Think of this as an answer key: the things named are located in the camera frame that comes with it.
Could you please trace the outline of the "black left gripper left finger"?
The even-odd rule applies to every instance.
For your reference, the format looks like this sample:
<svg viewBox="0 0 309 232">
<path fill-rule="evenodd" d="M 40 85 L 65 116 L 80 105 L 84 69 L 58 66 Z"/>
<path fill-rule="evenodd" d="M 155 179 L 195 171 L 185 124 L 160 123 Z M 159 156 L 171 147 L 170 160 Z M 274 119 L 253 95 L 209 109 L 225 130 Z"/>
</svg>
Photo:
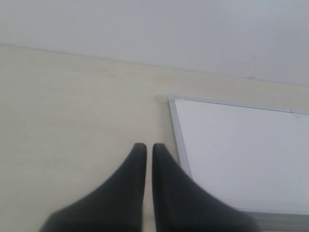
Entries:
<svg viewBox="0 0 309 232">
<path fill-rule="evenodd" d="M 50 215 L 42 232 L 142 231 L 147 147 L 135 143 L 120 167 L 97 189 Z"/>
</svg>

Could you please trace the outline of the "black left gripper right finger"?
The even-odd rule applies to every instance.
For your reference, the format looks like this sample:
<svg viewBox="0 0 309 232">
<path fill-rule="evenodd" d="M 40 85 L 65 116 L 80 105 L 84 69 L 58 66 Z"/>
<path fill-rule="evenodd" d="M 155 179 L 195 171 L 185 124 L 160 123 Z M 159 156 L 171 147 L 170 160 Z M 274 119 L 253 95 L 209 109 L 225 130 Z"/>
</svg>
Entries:
<svg viewBox="0 0 309 232">
<path fill-rule="evenodd" d="M 164 144 L 153 145 L 152 192 L 158 232 L 259 232 L 247 214 L 198 186 Z"/>
</svg>

